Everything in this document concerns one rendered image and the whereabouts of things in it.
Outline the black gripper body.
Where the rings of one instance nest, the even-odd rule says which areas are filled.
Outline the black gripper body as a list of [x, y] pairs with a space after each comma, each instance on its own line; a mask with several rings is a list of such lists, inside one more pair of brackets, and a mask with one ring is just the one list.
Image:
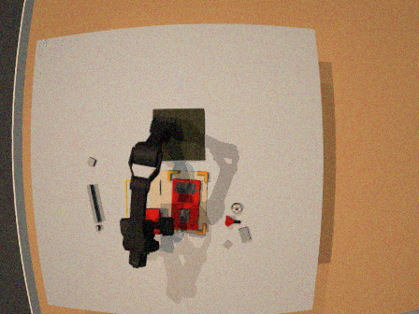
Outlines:
[[[126, 230], [129, 227], [130, 218], [122, 218], [120, 220], [120, 227], [121, 227], [121, 234], [124, 236], [126, 234]], [[173, 227], [173, 219], [171, 217], [162, 218], [159, 221], [152, 222], [152, 220], [145, 220], [146, 226], [149, 227], [151, 231], [151, 235], [153, 234], [154, 229], [158, 229], [162, 231], [162, 236], [173, 236], [174, 227]], [[156, 225], [155, 225], [156, 224]]]

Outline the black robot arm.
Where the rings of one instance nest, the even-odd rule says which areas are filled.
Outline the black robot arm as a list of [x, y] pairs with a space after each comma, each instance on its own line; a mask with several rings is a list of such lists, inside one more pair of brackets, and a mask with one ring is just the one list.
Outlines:
[[[161, 169], [163, 155], [162, 144], [168, 142], [175, 133], [176, 120], [169, 117], [154, 116], [150, 129], [150, 136], [146, 141], [138, 141], [132, 148], [128, 165], [132, 176], [130, 179], [131, 204], [130, 221], [126, 234], [123, 236], [124, 250], [129, 250], [129, 263], [133, 268], [146, 266], [147, 254], [159, 250], [159, 241], [153, 239], [155, 234], [146, 226], [146, 203], [150, 191], [151, 181], [155, 179]], [[135, 176], [133, 164], [156, 168], [148, 178]], [[152, 237], [152, 240], [150, 239]]]

